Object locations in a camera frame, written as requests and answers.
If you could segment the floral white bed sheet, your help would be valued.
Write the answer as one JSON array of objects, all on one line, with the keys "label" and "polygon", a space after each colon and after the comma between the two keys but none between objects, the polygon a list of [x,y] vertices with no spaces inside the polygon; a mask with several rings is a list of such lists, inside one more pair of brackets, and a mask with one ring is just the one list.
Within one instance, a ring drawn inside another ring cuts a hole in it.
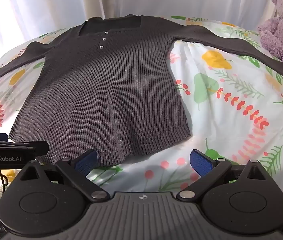
[{"label": "floral white bed sheet", "polygon": [[[222,37],[241,38],[269,55],[254,31],[198,17],[166,19],[205,26]],[[22,55],[30,42],[49,43],[68,29],[17,46],[0,59],[0,68]],[[208,56],[222,56],[232,68],[217,67]],[[199,179],[189,164],[191,150],[198,149],[212,159],[222,157],[237,164],[257,159],[283,191],[283,77],[250,56],[213,53],[213,48],[197,43],[177,41],[167,62],[192,122],[192,137],[144,160],[92,170],[87,178],[109,193],[177,193]],[[1,78],[1,133],[9,134],[43,66],[44,59],[37,60]]]}]

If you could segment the dark grey knit sweater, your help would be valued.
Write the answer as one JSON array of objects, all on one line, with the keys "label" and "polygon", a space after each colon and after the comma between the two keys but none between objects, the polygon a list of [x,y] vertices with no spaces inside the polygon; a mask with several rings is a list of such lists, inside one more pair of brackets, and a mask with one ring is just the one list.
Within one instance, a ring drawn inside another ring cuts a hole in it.
[{"label": "dark grey knit sweater", "polygon": [[197,42],[253,57],[283,76],[283,63],[245,40],[200,25],[151,16],[91,18],[47,44],[31,42],[0,68],[0,78],[43,59],[33,89],[10,131],[15,142],[46,141],[45,164],[94,149],[101,166],[150,155],[190,137],[187,117],[167,68],[175,41]]}]

